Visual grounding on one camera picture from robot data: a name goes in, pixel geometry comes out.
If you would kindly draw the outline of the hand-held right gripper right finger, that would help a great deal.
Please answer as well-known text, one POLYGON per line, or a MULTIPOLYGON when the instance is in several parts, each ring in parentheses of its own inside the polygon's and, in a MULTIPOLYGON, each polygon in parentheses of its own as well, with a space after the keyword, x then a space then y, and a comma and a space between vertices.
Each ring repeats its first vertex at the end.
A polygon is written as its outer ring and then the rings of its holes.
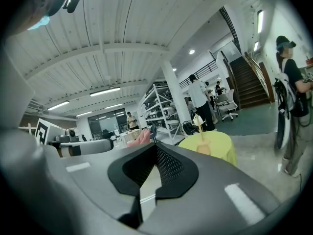
POLYGON ((180 198, 157 200, 139 226, 145 235, 267 235, 280 201, 265 186, 222 159, 177 146, 199 171, 180 198))

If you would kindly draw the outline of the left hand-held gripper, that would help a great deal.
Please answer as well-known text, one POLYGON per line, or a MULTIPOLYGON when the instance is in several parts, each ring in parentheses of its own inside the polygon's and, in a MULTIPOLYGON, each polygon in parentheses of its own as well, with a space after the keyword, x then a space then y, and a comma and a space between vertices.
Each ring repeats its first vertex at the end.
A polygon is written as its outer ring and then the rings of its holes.
POLYGON ((71 142, 70 134, 75 135, 75 128, 64 129, 46 120, 39 119, 35 131, 35 139, 39 144, 60 143, 57 148, 60 157, 75 157, 104 153, 114 148, 111 139, 95 141, 71 142))

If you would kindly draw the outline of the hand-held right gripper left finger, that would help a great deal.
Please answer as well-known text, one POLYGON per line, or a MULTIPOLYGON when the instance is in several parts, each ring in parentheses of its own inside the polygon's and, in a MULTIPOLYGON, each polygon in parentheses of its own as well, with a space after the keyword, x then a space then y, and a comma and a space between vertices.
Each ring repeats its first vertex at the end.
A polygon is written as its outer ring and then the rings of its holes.
POLYGON ((19 130, 0 132, 3 235, 150 235, 140 203, 115 218, 77 185, 52 146, 19 130))

